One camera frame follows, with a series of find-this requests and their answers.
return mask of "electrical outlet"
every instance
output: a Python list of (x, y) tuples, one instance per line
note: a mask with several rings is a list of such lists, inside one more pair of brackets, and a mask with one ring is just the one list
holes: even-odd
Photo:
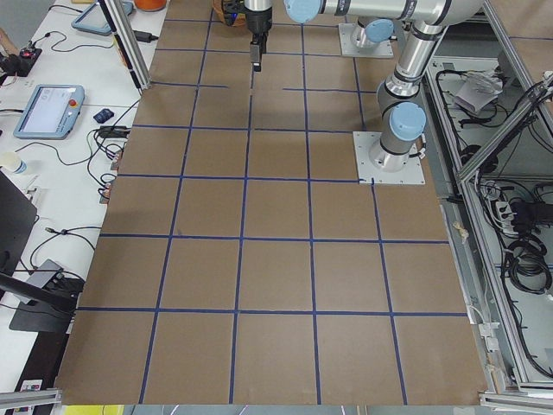
[(515, 219), (515, 213), (512, 212), (511, 205), (508, 201), (496, 201), (494, 204), (495, 216), (499, 220), (499, 225), (503, 229), (503, 233), (508, 236), (518, 236), (515, 231), (512, 221)]

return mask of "grid square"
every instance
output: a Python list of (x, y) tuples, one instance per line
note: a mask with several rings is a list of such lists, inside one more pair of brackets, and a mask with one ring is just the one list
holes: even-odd
[(154, 82), (198, 84), (203, 52), (156, 50), (149, 73)]
[(371, 189), (357, 183), (312, 183), (317, 239), (376, 239)]
[(251, 63), (244, 54), (207, 52), (201, 75), (203, 85), (250, 88)]
[(385, 257), (395, 311), (467, 311), (449, 245), (387, 244)]
[(318, 316), (317, 335), (323, 405), (403, 404), (389, 317)]
[(119, 174), (178, 176), (187, 140), (188, 130), (134, 127), (124, 147)]
[(382, 113), (376, 93), (362, 93), (363, 119), (367, 131), (382, 131)]
[(192, 131), (186, 175), (243, 177), (247, 140), (246, 131)]
[(135, 125), (190, 125), (195, 87), (154, 84), (143, 92)]
[(157, 41), (157, 49), (203, 50), (207, 38), (207, 22), (166, 20)]
[(265, 238), (308, 238), (307, 184), (249, 182), (245, 235)]
[(256, 129), (305, 130), (303, 91), (256, 90), (251, 122)]
[(173, 239), (162, 306), (232, 310), (237, 272), (237, 241)]
[(304, 132), (254, 131), (251, 134), (248, 176), (307, 177)]
[(211, 10), (206, 0), (171, 0), (165, 19), (209, 20)]
[(178, 179), (119, 177), (102, 232), (168, 235), (178, 186)]
[(161, 313), (144, 404), (227, 404), (232, 315)]
[[(397, 42), (391, 43), (391, 48), (395, 56), (399, 56)], [(361, 91), (376, 92), (378, 86), (394, 73), (397, 59), (363, 59), (355, 60), (357, 65), (357, 74), (359, 76), (359, 88)]]
[[(513, 3), (505, 0), (491, 0), (490, 3), (509, 36), (553, 39), (551, 5), (547, 2), (526, 0), (523, 3), (516, 3), (517, 7), (513, 7)], [(531, 22), (531, 24), (521, 24), (521, 16), (524, 16), (525, 22)]]
[(317, 309), (388, 311), (378, 244), (315, 244)]
[(332, 56), (306, 56), (305, 76), (309, 89), (357, 91), (353, 59)]
[(242, 310), (312, 310), (308, 242), (244, 243)]
[(317, 131), (362, 131), (357, 93), (308, 91), (308, 125)]
[(478, 405), (486, 381), (466, 317), (397, 317), (410, 405)]
[(182, 185), (175, 234), (240, 235), (244, 182), (186, 179)]
[(100, 238), (79, 305), (155, 308), (167, 239)]
[(338, 24), (336, 27), (305, 26), (303, 28), (303, 44), (305, 54), (330, 54), (342, 55), (340, 37), (338, 36)]
[(263, 71), (254, 72), (253, 76), (255, 91), (303, 89), (303, 59), (296, 55), (267, 54), (263, 57)]
[(144, 367), (153, 321), (154, 313), (77, 311), (55, 381), (64, 405), (138, 402), (143, 370), (132, 369)]
[(273, 26), (270, 30), (270, 40), (267, 42), (267, 48), (269, 54), (300, 54), (302, 52), (302, 28), (299, 25)]
[(351, 134), (309, 133), (311, 178), (357, 180), (357, 162)]
[(240, 315), (234, 403), (316, 404), (314, 348), (312, 316)]
[(432, 183), (375, 189), (383, 239), (448, 240)]
[[(246, 26), (230, 27), (222, 22), (213, 22), (207, 41), (207, 49), (222, 52), (250, 52), (251, 32)], [(244, 60), (250, 57), (244, 54)]]
[(246, 129), (249, 110), (249, 89), (203, 86), (198, 91), (194, 126)]

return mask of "white table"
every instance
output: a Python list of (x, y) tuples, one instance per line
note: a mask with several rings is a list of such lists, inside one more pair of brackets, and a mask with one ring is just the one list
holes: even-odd
[[(58, 0), (55, 4), (82, 9), (85, 7), (71, 4), (69, 0)], [(132, 27), (159, 35), (166, 10), (155, 13), (135, 10), (130, 16)], [(48, 31), (59, 30), (67, 35), (68, 40), (61, 43), (58, 48), (66, 49), (83, 43), (111, 44), (110, 36), (92, 35), (72, 29), (71, 21), (75, 16), (69, 10), (54, 8), (36, 31), (34, 39), (42, 37)], [(110, 120), (112, 122), (138, 100), (139, 94), (115, 48), (80, 48), (71, 53), (57, 53), (50, 50), (50, 45), (59, 38), (58, 35), (52, 35), (37, 44), (37, 47), (43, 49), (40, 59), (29, 77), (17, 79), (15, 84), (0, 88), (0, 108), (22, 109), (35, 86), (39, 84), (82, 85), (85, 88), (86, 99), (73, 131), (61, 141), (42, 140), (43, 143), (55, 146), (64, 161), (73, 162), (90, 154), (86, 135), (88, 131), (99, 126), (92, 115), (104, 107), (109, 107), (115, 112), (115, 117)], [(139, 45), (149, 66), (156, 43)], [(129, 111), (118, 124), (131, 126), (135, 113), (136, 109)], [(0, 137), (0, 153), (19, 149), (32, 141), (13, 137), (12, 131), (18, 119), (18, 114), (0, 114), (0, 129), (3, 130)], [(99, 203), (98, 184), (87, 174), (86, 163), (73, 167), (64, 166), (52, 149), (38, 145), (23, 150), (20, 155), (27, 163), (28, 170), (22, 175), (7, 176), (19, 188), (25, 188), (33, 181), (32, 186), (38, 187), (41, 192), (37, 202), (41, 219), (35, 225), (22, 255), (22, 260), (29, 265), (29, 254), (43, 240), (52, 236), (44, 230), (45, 227), (60, 230), (69, 227), (101, 226), (105, 216), (105, 205)], [(91, 168), (98, 177), (109, 172), (110, 166), (111, 162), (99, 153)], [(99, 235), (98, 230), (86, 230), (81, 233), (93, 244)], [(92, 249), (86, 242), (74, 237), (61, 236), (44, 246), (35, 256), (35, 262), (40, 265), (44, 260), (52, 259), (68, 271), (86, 278), (92, 254)], [(15, 277), (24, 280), (27, 274), (17, 273)], [(11, 307), (18, 305), (18, 301), (9, 293), (4, 295), (2, 303)], [(36, 333), (9, 330), (13, 314), (13, 310), (0, 307), (0, 392), (14, 391), (36, 338)]]
[[(69, 0), (58, 0), (55, 4), (84, 9), (86, 5), (72, 4)], [(135, 30), (142, 30), (159, 35), (166, 9), (155, 13), (135, 10), (130, 15), (130, 23)], [(109, 47), (111, 36), (95, 35), (78, 31), (71, 27), (76, 13), (62, 8), (52, 9), (36, 30), (33, 40), (46, 33), (59, 31), (67, 40), (56, 48), (67, 50), (77, 45), (92, 44)], [(7, 103), (24, 105), (29, 100), (35, 86), (39, 84), (78, 84), (86, 91), (88, 105), (129, 106), (138, 98), (129, 71), (123, 64), (117, 48), (78, 48), (73, 52), (62, 53), (50, 49), (63, 37), (57, 33), (38, 41), (36, 46), (42, 54), (27, 78), (17, 80), (12, 86), (0, 88), (0, 106)], [(139, 43), (146, 65), (152, 62), (156, 43)]]

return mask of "black monitor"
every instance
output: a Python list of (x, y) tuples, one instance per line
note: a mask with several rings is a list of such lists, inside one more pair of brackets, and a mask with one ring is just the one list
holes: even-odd
[(0, 171), (0, 272), (13, 275), (33, 229), (36, 207)]
[(65, 333), (83, 281), (65, 278), (63, 269), (50, 260), (33, 270), (33, 282), (11, 277), (27, 245), (35, 218), (36, 207), (0, 172), (0, 297), (9, 291), (22, 299), (10, 329)]

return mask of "basket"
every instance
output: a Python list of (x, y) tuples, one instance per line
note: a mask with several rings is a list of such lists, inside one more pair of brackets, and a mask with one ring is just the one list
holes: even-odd
[[(217, 13), (217, 16), (219, 17), (219, 20), (221, 20), (223, 23), (225, 23), (225, 18), (223, 16), (223, 10), (221, 9), (221, 0), (213, 0), (213, 10), (215, 10), (215, 13)], [(237, 28), (239, 26), (245, 26), (245, 15), (240, 13), (236, 20), (234, 21), (234, 24), (232, 25), (234, 28)]]

